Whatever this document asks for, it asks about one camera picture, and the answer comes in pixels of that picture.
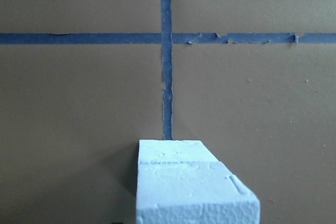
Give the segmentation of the light blue foam cube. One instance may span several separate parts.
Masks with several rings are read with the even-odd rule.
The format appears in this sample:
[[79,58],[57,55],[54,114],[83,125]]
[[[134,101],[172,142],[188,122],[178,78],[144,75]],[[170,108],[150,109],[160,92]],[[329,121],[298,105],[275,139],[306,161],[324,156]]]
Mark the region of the light blue foam cube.
[[139,140],[139,164],[217,161],[200,140]]
[[140,164],[137,223],[259,223],[260,202],[221,162]]

